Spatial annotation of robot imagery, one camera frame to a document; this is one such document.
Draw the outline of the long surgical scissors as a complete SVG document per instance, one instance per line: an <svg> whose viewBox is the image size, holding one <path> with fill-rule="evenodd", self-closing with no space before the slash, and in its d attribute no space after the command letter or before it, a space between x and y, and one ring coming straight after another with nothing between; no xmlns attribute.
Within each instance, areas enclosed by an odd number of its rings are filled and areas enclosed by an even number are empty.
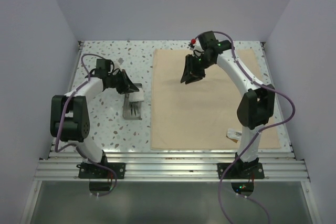
<svg viewBox="0 0 336 224"><path fill-rule="evenodd" d="M139 107L136 103L130 103L129 113L130 113L130 116L132 116L132 117L136 117L136 116L140 115Z"/></svg>

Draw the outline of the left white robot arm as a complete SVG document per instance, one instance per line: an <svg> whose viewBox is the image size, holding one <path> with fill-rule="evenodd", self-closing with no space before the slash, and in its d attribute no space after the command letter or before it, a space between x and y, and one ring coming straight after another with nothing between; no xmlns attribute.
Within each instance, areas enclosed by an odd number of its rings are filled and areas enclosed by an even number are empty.
<svg viewBox="0 0 336 224"><path fill-rule="evenodd" d="M55 138L55 152L73 146L97 178L104 178L109 165L103 161L104 151L89 137L90 118L88 103L106 89L116 89L118 94L140 94L126 71L110 59L96 55L96 67L88 70L82 84L64 95L51 100L50 133Z"/></svg>

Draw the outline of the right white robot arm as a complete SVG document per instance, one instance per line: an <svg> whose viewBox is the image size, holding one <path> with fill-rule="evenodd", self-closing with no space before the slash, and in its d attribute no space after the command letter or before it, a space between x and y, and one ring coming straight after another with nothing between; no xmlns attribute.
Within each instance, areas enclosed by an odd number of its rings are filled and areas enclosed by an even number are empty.
<svg viewBox="0 0 336 224"><path fill-rule="evenodd" d="M214 31L199 34L189 43L193 51L185 57L181 82L189 84L205 78L205 70L219 66L229 76L241 95L237 117L242 125L240 146L236 155L240 162L234 165L234 172L246 178L253 171L250 162L258 158L261 138L260 129L268 124L274 114L275 94L272 85L263 83L241 62L233 40L228 37L219 41Z"/></svg>

